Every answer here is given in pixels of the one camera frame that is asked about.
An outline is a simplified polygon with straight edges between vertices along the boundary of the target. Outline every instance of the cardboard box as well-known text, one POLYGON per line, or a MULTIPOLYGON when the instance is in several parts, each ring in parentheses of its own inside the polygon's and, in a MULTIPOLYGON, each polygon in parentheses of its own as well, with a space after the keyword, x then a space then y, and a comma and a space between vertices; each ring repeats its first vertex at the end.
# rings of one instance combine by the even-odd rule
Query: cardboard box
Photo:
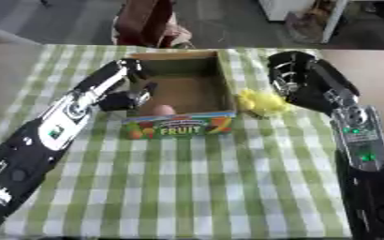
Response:
POLYGON ((158 83, 151 100, 124 121, 130 139, 227 133, 236 116, 233 96, 216 52, 136 53, 158 83), (157 105, 175 115, 156 116, 157 105))

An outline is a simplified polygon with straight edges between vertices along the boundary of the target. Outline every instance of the checkered tablecloth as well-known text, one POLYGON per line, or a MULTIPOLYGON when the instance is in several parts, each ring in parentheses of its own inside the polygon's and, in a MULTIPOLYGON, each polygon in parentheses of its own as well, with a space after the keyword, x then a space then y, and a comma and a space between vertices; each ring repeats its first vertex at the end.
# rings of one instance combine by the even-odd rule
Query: checkered tablecloth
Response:
MULTIPOLYGON (((152 49, 46 45, 0 119, 0 142, 90 72, 152 49)), ((267 88, 276 49, 222 50, 233 93, 267 88)), ((327 117, 295 108, 231 134, 130 141, 98 112, 41 188, 0 230, 11 236, 291 238, 348 236, 327 117)))

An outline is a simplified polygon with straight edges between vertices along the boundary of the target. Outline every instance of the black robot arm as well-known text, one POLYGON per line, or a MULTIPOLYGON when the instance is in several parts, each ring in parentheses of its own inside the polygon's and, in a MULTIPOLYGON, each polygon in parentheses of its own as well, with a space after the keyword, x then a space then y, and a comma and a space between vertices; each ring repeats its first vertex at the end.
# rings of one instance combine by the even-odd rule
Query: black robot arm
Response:
POLYGON ((269 59, 270 83, 287 102, 325 113, 348 223, 356 240, 384 239, 384 133, 374 107, 330 63, 304 52, 269 59))
POLYGON ((0 144, 0 226, 42 184, 88 123, 92 107, 130 110, 150 99, 155 84, 139 92, 114 92, 143 77, 141 62, 112 61, 55 101, 38 118, 24 124, 0 144))

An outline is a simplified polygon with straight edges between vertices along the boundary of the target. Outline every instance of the colorful fruit label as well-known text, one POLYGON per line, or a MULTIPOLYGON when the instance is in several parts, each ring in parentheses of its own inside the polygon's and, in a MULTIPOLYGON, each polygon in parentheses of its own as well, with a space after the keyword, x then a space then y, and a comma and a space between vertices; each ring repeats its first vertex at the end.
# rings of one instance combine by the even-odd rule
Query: colorful fruit label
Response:
POLYGON ((129 121, 126 123, 126 129, 130 139, 226 133, 231 131, 232 117, 232 115, 215 117, 173 116, 155 121, 129 121))

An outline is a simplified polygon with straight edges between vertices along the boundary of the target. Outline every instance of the yellow plush toy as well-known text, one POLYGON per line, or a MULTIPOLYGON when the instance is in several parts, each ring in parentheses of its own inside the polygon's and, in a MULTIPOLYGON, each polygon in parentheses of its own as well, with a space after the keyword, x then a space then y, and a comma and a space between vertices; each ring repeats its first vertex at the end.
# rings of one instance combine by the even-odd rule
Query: yellow plush toy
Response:
POLYGON ((259 116, 281 113, 289 110, 289 105, 277 94, 266 91, 256 92, 244 89, 238 95, 240 108, 259 116))

